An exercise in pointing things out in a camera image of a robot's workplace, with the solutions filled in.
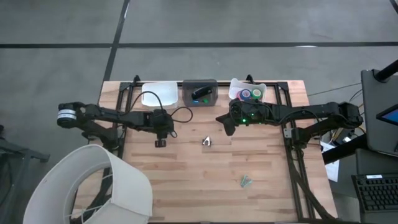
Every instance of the keyboard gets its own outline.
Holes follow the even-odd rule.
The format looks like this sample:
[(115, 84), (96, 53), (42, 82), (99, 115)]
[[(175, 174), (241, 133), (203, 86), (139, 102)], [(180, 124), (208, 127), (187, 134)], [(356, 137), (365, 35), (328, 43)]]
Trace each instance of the keyboard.
[(363, 213), (398, 211), (398, 174), (353, 175)]

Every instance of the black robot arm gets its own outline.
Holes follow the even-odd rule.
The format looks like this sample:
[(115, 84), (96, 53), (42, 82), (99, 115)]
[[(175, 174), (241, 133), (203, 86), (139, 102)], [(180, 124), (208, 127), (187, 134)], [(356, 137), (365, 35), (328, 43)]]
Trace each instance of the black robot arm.
[(363, 119), (357, 106), (351, 103), (327, 103), (324, 105), (297, 106), (275, 105), (258, 100), (229, 102), (229, 113), (216, 118), (224, 124), (228, 136), (233, 135), (240, 124), (270, 124), (278, 126), (296, 119), (327, 118), (307, 128), (285, 129), (285, 136), (292, 145), (305, 148), (313, 136), (323, 135), (338, 128), (357, 128)]
[(123, 113), (94, 104), (81, 102), (61, 103), (58, 106), (57, 124), (63, 128), (79, 128), (82, 135), (90, 139), (96, 136), (101, 139), (105, 147), (115, 149), (119, 147), (117, 128), (104, 128), (94, 120), (109, 121), (125, 125), (136, 131), (145, 131), (157, 135), (156, 147), (165, 147), (165, 138), (174, 132), (174, 122), (166, 110), (132, 111)]

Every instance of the green tape roll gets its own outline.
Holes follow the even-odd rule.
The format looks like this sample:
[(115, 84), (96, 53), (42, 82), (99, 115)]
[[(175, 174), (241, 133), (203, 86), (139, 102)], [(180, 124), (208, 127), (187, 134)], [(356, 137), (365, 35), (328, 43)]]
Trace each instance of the green tape roll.
[(261, 90), (255, 89), (251, 92), (253, 99), (259, 99), (262, 96)]

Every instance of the wooden table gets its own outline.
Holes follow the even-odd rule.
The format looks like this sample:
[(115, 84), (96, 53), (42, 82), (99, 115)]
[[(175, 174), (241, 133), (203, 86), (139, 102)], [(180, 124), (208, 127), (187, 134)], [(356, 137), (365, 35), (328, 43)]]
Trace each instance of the wooden table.
[[(304, 82), (287, 82), (293, 106), (308, 105)], [(115, 109), (119, 84), (104, 82), (101, 106)], [(141, 88), (136, 87), (133, 99), (140, 92)], [(296, 221), (280, 126), (240, 126), (233, 136), (227, 136), (215, 118), (228, 112), (228, 87), (219, 87), (218, 94), (216, 106), (192, 108), (194, 116), (189, 123), (175, 123), (178, 138), (168, 137), (165, 148), (154, 147), (154, 134), (128, 129), (123, 160), (140, 169), (152, 184), (154, 205), (150, 222)], [(180, 92), (178, 106), (183, 106), (181, 99)], [(268, 89), (265, 101), (276, 103), (273, 88)], [(144, 108), (140, 99), (134, 110), (148, 108)], [(188, 111), (180, 110), (173, 118), (186, 120), (189, 116)], [(297, 126), (312, 123), (311, 119), (301, 120)], [(211, 147), (201, 145), (205, 136), (211, 137)], [(308, 145), (304, 151), (310, 188), (336, 217), (319, 147)], [(243, 189), (240, 181), (245, 174), (253, 183)], [(98, 191), (93, 186), (99, 186), (100, 180), (101, 173), (97, 173), (81, 184), (76, 209), (87, 207)], [(302, 192), (300, 198), (306, 210)]]

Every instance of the concrete floor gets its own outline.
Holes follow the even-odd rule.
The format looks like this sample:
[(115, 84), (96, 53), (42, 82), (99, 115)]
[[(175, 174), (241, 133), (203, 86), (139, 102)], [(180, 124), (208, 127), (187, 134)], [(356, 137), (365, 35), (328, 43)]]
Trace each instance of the concrete floor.
[[(1, 44), (112, 43), (123, 0), (0, 0)], [(388, 0), (131, 0), (120, 43), (398, 41)], [(11, 223), (21, 223), (40, 179), (86, 144), (56, 125), (57, 105), (96, 103), (111, 49), (0, 49), (0, 123), (6, 138), (49, 153), (34, 161)], [(118, 49), (110, 80), (305, 80), (307, 93), (360, 82), (398, 47)], [(360, 86), (310, 96), (311, 104), (347, 101)], [(361, 98), (354, 103), (360, 104)], [(335, 194), (339, 217), (359, 220), (355, 199)]]

